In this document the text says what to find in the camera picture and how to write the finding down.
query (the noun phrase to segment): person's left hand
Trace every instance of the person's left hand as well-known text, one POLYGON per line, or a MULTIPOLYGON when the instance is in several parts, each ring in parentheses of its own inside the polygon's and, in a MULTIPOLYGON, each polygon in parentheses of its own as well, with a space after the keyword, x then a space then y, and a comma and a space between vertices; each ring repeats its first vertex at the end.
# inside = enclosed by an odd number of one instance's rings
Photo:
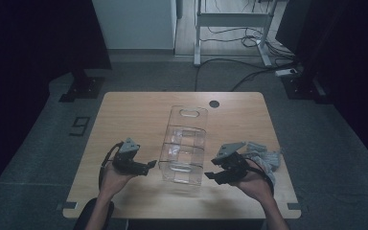
POLYGON ((103 169, 103 183, 101 185, 100 194, 112 198, 118 194, 128 183, 128 181, 137 176, 134 174, 122 174, 118 172, 111 163, 111 159, 103 169))

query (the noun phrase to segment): gray carpet floor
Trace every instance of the gray carpet floor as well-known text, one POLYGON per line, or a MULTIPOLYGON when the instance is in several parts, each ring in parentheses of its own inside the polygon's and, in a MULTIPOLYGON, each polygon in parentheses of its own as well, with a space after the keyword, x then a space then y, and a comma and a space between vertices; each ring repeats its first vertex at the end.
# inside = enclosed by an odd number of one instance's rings
MULTIPOLYGON (((209 62, 196 83, 191 58, 112 57, 113 71, 89 70, 105 77, 96 100, 59 103, 72 83, 64 75, 50 84, 51 96, 33 129, 0 177, 0 229, 72 229, 64 218, 66 200, 94 125, 109 91, 229 91, 256 68, 236 62, 209 62), (72 127, 90 117, 82 136, 72 127)), ((302 216, 291 229, 368 229, 368 150, 331 104, 289 100, 280 79, 266 73, 237 91, 262 92, 282 147, 302 216)), ((123 219, 112 229, 125 229, 123 219)))

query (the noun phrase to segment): power strip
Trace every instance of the power strip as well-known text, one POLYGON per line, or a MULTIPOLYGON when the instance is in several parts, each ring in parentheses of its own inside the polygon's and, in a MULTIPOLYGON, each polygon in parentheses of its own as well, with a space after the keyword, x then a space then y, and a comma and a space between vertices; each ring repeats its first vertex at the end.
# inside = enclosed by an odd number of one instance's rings
POLYGON ((294 68, 285 69, 285 70, 278 70, 275 72, 276 77, 296 77, 298 75, 298 71, 294 68))

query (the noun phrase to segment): desk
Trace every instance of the desk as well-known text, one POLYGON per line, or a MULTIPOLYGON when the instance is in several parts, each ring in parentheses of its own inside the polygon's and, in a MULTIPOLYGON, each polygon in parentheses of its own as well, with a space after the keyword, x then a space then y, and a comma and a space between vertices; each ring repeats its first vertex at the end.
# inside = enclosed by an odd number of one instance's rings
MULTIPOLYGON (((279 143, 261 93, 216 92, 115 92, 103 98, 67 202, 75 209, 63 209, 67 218, 77 218, 88 200, 98 195, 98 173, 112 146, 131 137, 141 145, 135 161, 158 160, 172 105, 208 109, 204 171, 220 172, 211 163, 225 143, 254 141, 268 150, 279 150, 279 143), (218 101, 213 108, 210 101, 218 101)), ((275 172, 274 197, 285 219, 298 219, 300 210, 282 157, 275 172)), ((133 178, 115 195, 114 218, 120 219, 264 219, 261 205, 238 188, 218 185, 205 175, 201 186, 162 180, 157 165, 148 176, 133 178)))

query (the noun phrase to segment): hand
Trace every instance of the hand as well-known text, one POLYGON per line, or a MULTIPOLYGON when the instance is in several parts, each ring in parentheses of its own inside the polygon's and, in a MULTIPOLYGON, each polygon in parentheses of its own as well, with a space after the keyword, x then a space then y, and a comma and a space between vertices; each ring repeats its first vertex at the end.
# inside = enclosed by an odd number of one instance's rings
POLYGON ((101 185, 100 195, 111 199, 118 194, 128 183, 128 181, 137 175, 122 174, 118 172, 111 163, 107 163, 103 169, 103 183, 101 185))
MULTIPOLYGON (((259 166, 252 160, 246 159, 250 167, 259 169, 259 166)), ((248 172, 247 175, 237 182, 229 183, 231 186, 236 186, 246 195, 263 202, 272 199, 270 187, 267 182, 257 173, 248 172)))

